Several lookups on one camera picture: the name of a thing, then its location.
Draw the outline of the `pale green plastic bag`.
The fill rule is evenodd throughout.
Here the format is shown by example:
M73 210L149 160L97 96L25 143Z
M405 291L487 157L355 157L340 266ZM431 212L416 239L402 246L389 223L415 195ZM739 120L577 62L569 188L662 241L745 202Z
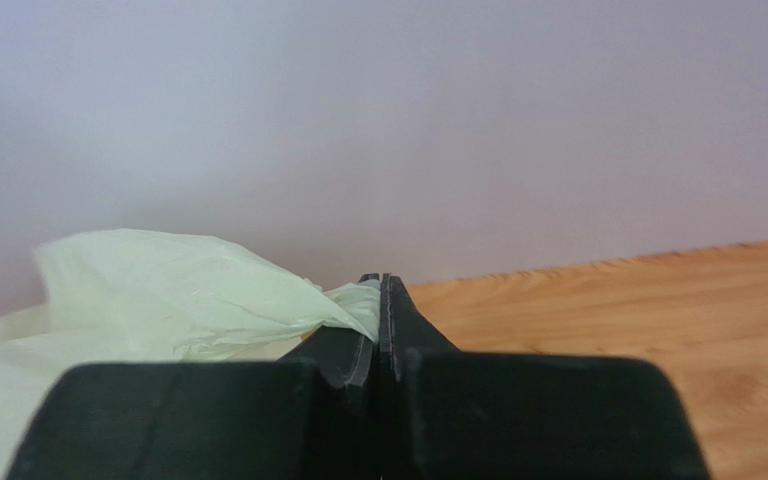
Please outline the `pale green plastic bag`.
M76 365L274 360L320 327L378 337L378 287L326 291L216 237L96 231L34 259L46 300L0 317L0 478L48 390Z

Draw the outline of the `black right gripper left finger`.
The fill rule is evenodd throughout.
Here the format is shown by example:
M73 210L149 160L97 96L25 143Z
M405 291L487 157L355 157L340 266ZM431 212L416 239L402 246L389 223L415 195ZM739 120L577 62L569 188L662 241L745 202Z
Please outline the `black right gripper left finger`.
M376 479L364 335L275 361L86 364L47 394L10 479Z

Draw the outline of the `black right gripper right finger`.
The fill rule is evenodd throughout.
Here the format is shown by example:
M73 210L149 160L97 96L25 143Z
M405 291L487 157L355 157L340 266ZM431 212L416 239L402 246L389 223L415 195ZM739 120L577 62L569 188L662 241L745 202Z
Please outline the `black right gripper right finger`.
M381 281L386 479L707 479L679 393L638 358L463 351Z

